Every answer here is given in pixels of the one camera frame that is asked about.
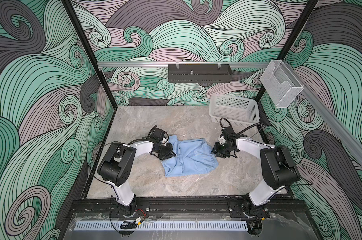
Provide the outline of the light blue long sleeve shirt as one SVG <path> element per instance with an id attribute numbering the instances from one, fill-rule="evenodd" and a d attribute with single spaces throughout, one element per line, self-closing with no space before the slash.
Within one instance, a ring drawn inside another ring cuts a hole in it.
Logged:
<path id="1" fill-rule="evenodd" d="M 162 161 L 167 178 L 208 174 L 219 165 L 216 156 L 211 154 L 212 147 L 205 139 L 180 141 L 173 135 L 169 143 L 176 155 Z"/>

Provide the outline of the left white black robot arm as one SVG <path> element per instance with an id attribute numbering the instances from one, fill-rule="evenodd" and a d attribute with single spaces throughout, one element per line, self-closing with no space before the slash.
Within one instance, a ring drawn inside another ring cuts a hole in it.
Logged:
<path id="1" fill-rule="evenodd" d="M 136 195 L 128 178 L 134 160 L 145 154 L 155 156 L 161 161 L 175 157 L 168 133 L 153 126 L 148 135 L 141 139 L 127 144 L 114 141 L 98 166 L 98 175 L 112 187 L 118 207 L 126 214 L 132 215 L 136 209 Z"/>

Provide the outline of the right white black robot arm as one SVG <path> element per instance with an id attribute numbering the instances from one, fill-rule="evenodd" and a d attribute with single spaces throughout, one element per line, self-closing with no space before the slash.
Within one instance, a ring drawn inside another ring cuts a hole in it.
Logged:
<path id="1" fill-rule="evenodd" d="M 236 157 L 246 152 L 260 160 L 262 180 L 249 192 L 250 204 L 263 206 L 285 187 L 301 178 L 293 157 L 286 146 L 259 143 L 243 134 L 236 134 L 233 127 L 222 127 L 222 134 L 215 143 L 212 154 L 219 158 Z"/>

